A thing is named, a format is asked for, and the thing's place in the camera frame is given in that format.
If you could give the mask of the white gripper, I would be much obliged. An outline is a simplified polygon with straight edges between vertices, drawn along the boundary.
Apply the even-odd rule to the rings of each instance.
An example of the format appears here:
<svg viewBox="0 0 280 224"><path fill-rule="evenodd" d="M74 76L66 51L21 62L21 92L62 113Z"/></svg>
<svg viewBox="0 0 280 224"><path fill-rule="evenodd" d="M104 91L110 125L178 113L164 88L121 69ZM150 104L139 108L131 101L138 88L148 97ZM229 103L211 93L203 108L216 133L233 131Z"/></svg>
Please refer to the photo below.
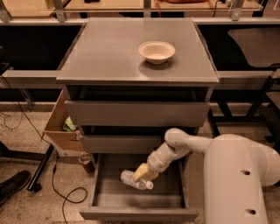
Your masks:
<svg viewBox="0 0 280 224"><path fill-rule="evenodd" d="M134 172L133 178L135 181L152 181L158 176L158 173L164 172L170 163L181 159L189 152L186 147L172 148L167 143L163 143L148 156L147 164L140 164Z"/></svg>

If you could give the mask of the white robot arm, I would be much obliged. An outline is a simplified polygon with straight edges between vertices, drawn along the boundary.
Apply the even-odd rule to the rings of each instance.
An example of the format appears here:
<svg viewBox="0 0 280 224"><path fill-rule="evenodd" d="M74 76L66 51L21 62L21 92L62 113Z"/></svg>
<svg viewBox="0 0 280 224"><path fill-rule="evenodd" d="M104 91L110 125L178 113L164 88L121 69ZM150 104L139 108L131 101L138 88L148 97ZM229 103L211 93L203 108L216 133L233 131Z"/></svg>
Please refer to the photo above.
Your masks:
<svg viewBox="0 0 280 224"><path fill-rule="evenodd" d="M207 138L168 129L164 143L137 168L134 180L153 180L189 152L204 155L206 224L269 224L262 188L280 179L280 155L243 136Z"/></svg>

